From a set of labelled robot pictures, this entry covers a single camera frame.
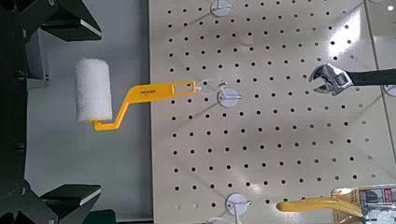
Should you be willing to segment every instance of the gray surface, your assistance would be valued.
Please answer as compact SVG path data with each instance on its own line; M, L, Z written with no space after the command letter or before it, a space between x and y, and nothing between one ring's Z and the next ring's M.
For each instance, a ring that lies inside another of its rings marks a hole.
M95 209L119 220L147 218L151 209L149 105L133 105L116 132L98 133L76 120L74 65L82 57L110 65L113 111L128 89L149 83L147 1L84 1L102 41L65 43L45 34L51 84L31 91L26 178L41 195L64 183L102 185Z

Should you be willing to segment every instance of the black wrench handle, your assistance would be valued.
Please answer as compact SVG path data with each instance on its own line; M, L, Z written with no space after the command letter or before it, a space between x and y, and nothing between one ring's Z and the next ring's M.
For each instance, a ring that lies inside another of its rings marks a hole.
M396 85L396 69L371 72L347 72L354 86Z

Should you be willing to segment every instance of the black metal frame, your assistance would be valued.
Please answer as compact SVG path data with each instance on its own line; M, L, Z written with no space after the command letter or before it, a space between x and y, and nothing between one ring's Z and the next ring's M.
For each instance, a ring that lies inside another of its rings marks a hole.
M82 223L98 200L100 186L65 185L54 209L24 180L27 78L25 44L38 29L65 41L99 40L101 30L81 0L0 0L0 223Z

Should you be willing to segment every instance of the yellow paintbrush handle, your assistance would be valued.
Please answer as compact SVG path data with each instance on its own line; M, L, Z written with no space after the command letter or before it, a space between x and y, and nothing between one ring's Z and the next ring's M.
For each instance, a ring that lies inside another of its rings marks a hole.
M361 209L357 205L333 198L312 198L298 202L278 203L276 208L281 212L305 212L316 209L333 209L355 217L363 217Z
M177 87L186 91L177 91ZM103 123L101 120L95 120L93 126L96 131L117 130L122 124L122 120L131 104L147 103L159 101L166 98L186 96L196 93L196 84L194 81L170 82L162 84L151 84L134 86L129 89L116 120L112 123Z

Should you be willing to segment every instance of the white pegboard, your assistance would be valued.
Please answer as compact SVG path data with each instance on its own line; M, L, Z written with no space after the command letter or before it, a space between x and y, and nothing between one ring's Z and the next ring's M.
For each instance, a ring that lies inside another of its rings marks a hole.
M253 202L243 222L325 223L330 211L275 205L394 183L380 89L332 97L308 83L323 63L375 70L363 2L229 2L215 18L205 0L150 1L151 82L224 79L243 96L233 108L198 93L151 105L155 222L232 220L225 200L239 192Z

